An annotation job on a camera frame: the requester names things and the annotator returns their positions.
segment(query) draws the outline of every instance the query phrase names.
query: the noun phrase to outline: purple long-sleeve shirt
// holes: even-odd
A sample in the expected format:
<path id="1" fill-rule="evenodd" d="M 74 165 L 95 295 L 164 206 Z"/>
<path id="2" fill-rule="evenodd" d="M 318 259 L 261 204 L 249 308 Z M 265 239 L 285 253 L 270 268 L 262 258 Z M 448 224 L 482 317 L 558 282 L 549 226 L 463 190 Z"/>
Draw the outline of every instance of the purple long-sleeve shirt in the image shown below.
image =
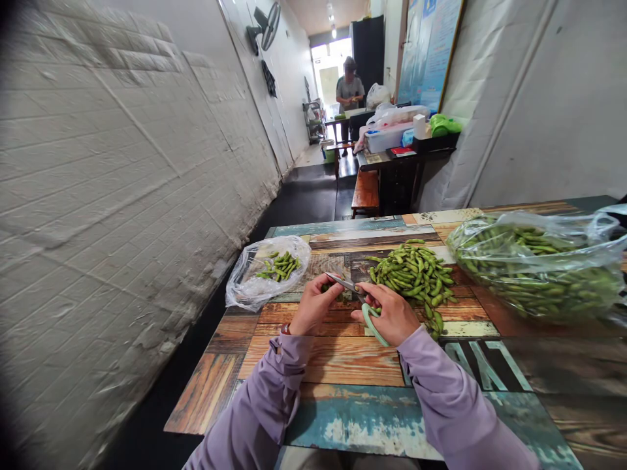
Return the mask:
<path id="1" fill-rule="evenodd" d="M 235 394 L 185 465 L 271 469 L 299 403 L 313 342 L 281 335 Z M 451 470 L 538 470 L 536 455 L 496 417 L 479 385 L 423 327 L 398 347 L 425 416 L 426 438 Z"/>

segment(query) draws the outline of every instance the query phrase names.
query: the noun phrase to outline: person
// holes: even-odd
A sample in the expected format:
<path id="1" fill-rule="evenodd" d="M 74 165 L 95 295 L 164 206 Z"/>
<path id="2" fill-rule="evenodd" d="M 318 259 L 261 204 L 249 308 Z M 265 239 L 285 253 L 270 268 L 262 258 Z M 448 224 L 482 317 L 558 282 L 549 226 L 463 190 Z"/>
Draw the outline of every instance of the person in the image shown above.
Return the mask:
<path id="1" fill-rule="evenodd" d="M 324 284 L 332 284 L 327 292 L 322 291 Z M 426 439 L 448 468 L 538 470 L 536 455 L 496 416 L 475 380 L 431 339 L 405 299 L 385 285 L 358 286 L 368 293 L 371 306 L 382 308 L 372 322 L 400 353 L 422 407 Z M 343 289 L 326 274 L 306 285 L 285 333 L 270 340 L 270 348 L 189 457 L 185 470 L 273 468 L 298 409 L 314 335 Z M 351 317 L 364 321 L 361 310 Z"/>
<path id="2" fill-rule="evenodd" d="M 359 101 L 364 99 L 364 86 L 361 79 L 355 75 L 356 70 L 355 60 L 352 57 L 347 57 L 344 61 L 344 76 L 338 80 L 335 91 L 336 100 L 340 103 L 340 114 L 346 110 L 357 109 Z M 348 121 L 340 123 L 343 142 L 348 140 L 348 124 Z M 347 154 L 347 150 L 344 149 L 342 155 Z"/>

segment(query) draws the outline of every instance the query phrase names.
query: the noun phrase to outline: wooden bench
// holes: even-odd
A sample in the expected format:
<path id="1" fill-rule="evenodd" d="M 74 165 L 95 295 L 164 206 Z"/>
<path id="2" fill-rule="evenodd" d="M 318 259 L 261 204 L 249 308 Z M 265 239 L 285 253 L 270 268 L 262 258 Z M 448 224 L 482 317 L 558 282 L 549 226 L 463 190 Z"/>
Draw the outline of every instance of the wooden bench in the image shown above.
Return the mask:
<path id="1" fill-rule="evenodd" d="M 355 143 L 352 141 L 339 142 L 335 145 L 329 146 L 326 150 L 332 150 L 335 153 L 335 178 L 340 177 L 340 150 L 354 149 Z"/>
<path id="2" fill-rule="evenodd" d="M 352 219 L 355 218 L 358 210 L 373 216 L 379 215 L 379 176 L 376 170 L 360 171 L 357 174 L 351 209 L 353 210 Z"/>

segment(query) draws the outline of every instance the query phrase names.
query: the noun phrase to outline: fan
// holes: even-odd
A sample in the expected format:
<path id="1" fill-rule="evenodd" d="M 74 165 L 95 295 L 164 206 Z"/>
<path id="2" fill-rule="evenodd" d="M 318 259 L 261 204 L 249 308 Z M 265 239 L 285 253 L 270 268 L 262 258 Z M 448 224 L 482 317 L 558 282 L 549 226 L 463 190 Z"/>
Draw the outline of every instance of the fan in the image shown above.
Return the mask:
<path id="1" fill-rule="evenodd" d="M 257 45 L 257 35 L 263 34 L 261 37 L 261 48 L 263 50 L 268 50 L 274 37 L 276 36 L 276 31 L 279 28 L 279 19 L 281 18 L 281 5 L 278 2 L 274 2 L 272 8 L 270 9 L 270 14 L 265 16 L 259 7 L 255 7 L 255 19 L 259 26 L 247 26 L 246 33 L 248 34 L 248 42 L 250 42 L 250 46 L 253 48 L 253 52 L 255 55 L 259 55 L 259 46 Z"/>

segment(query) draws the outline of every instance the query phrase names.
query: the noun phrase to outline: poster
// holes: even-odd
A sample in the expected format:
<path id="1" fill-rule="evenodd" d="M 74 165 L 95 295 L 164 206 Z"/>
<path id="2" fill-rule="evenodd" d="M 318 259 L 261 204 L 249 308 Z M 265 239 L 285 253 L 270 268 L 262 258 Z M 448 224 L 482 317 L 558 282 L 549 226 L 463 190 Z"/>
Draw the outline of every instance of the poster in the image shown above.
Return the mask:
<path id="1" fill-rule="evenodd" d="M 398 89 L 399 103 L 438 112 L 462 0 L 412 0 Z"/>

